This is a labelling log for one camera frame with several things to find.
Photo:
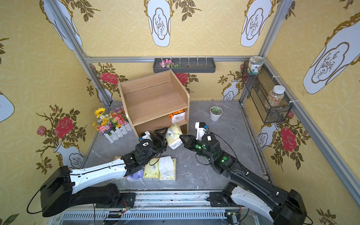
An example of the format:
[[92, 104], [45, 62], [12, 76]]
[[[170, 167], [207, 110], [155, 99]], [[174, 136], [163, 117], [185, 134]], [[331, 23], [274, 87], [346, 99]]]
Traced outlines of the yellow green floral tissue pack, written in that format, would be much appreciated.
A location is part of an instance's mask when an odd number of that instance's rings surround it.
[[158, 160], [158, 157], [153, 158], [147, 165], [145, 165], [143, 174], [144, 181], [159, 181], [160, 171]]

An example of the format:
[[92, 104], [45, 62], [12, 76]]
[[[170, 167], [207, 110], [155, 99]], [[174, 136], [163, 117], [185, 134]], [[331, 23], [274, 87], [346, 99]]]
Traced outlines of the purple Vinda tissue pack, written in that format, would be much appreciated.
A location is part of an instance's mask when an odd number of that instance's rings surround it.
[[144, 176], [144, 167], [141, 170], [135, 172], [134, 174], [127, 176], [126, 178], [129, 182], [142, 182], [143, 176]]

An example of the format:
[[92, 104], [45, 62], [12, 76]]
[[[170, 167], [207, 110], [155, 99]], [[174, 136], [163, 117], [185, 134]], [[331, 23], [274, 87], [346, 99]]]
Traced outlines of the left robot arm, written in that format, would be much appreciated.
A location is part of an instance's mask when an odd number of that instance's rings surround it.
[[83, 169], [58, 168], [37, 191], [42, 208], [40, 213], [48, 218], [78, 205], [100, 204], [115, 208], [124, 204], [125, 199], [116, 184], [102, 187], [97, 184], [144, 169], [152, 159], [166, 151], [167, 131], [166, 127], [155, 130], [151, 138], [140, 140], [134, 151], [112, 162]]

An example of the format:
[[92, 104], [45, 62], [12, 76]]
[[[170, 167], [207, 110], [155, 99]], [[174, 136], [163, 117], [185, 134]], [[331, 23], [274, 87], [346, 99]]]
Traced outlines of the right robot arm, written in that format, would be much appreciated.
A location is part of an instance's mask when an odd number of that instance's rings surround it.
[[223, 196], [236, 205], [245, 206], [275, 225], [303, 225], [308, 218], [302, 196], [295, 190], [285, 191], [246, 168], [237, 158], [220, 147], [214, 133], [201, 140], [181, 135], [184, 147], [208, 159], [213, 170], [231, 179]]

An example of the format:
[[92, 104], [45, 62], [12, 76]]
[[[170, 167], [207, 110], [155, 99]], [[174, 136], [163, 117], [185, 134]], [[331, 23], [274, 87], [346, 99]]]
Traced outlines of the white floral tissue pack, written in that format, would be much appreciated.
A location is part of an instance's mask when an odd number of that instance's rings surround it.
[[161, 157], [159, 160], [160, 181], [176, 181], [176, 158]]

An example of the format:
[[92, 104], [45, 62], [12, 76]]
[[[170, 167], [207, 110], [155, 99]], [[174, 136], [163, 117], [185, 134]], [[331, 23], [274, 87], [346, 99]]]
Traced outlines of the orange white tissue box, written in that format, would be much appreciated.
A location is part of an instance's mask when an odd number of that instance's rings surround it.
[[179, 111], [170, 113], [168, 116], [169, 116], [169, 119], [172, 122], [172, 124], [174, 124], [174, 123], [178, 123], [178, 122], [185, 120], [185, 115], [186, 115], [186, 113], [184, 110], [179, 110]]

